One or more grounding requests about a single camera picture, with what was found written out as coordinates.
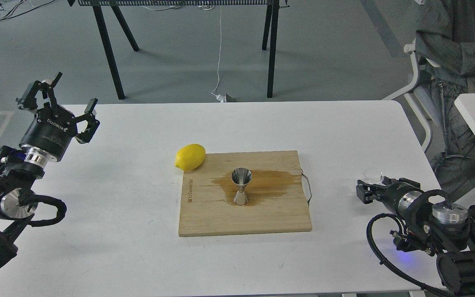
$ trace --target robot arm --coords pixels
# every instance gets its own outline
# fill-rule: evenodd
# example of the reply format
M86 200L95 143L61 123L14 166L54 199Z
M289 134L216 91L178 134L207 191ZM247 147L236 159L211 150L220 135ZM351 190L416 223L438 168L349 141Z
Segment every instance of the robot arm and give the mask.
M384 177L382 184L358 181L357 196L364 204L379 201L392 212L381 214L370 221L367 228L368 242L381 260L394 273L424 289L435 289L416 282L402 273L376 248L371 235L373 222L381 217L391 217L403 224L404 230L391 231L397 250L411 252L422 250L430 256L437 255L437 271L444 286L457 296L475 295L475 205L465 209L446 201L442 190L424 192L420 184L407 179ZM445 201L430 203L428 198L441 196ZM451 296L441 290L433 293Z
M53 82L33 82L23 97L16 100L19 109L34 114L34 120L19 143L20 150L8 146L0 148L0 219L14 221L4 231L0 231L0 268L17 255L14 241L27 225L49 226L65 217L65 203L34 193L32 184L43 177L48 162L62 159L73 137L79 143L88 143L100 124L95 119L96 99L91 99L84 114L78 117L58 105L53 88L61 75L58 73ZM38 92L42 93L43 99L49 99L42 108L38 108L36 103ZM83 121L87 121L87 128L78 133L77 123ZM56 217L32 221L38 203L56 207Z

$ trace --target floor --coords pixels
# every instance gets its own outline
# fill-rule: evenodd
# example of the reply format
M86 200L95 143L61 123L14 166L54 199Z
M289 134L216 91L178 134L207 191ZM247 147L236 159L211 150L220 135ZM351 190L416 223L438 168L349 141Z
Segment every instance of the floor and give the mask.
M19 0L1 1L5 14ZM14 15L45 4L27 0ZM0 22L0 146L17 147L32 114L15 98L29 83L63 77L60 104L215 103L380 100L407 84L404 44L414 38L420 6L413 0L289 0L280 10L274 96L266 97L268 51L261 50L265 8L122 7L140 51L132 51L111 9L104 18L128 98L118 100L92 8L56 0ZM418 137L424 134L404 104ZM435 135L430 154L441 148ZM376 296L407 296L392 293Z

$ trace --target wooden cutting board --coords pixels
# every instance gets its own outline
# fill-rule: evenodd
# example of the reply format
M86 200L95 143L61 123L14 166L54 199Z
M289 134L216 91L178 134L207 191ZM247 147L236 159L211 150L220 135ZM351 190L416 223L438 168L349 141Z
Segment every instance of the wooden cutting board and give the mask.
M230 174L252 172L249 202L234 203ZM183 174L179 236L311 231L297 151L206 154L203 164Z

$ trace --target lemon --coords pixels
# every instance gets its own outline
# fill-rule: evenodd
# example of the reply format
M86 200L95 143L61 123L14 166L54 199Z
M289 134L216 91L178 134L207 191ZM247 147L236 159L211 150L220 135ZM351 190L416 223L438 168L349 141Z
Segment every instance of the lemon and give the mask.
M183 171L196 169L204 161L206 151L200 144L194 143L180 149L175 156L175 167Z

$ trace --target metal jigger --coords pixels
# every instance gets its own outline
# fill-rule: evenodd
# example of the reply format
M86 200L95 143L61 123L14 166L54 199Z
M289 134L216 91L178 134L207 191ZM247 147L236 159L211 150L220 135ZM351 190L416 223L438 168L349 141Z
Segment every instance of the metal jigger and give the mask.
M247 194L245 194L245 187L252 180L252 172L247 168L236 168L232 171L232 181L237 185L237 193L234 197L234 202L237 205L247 204Z

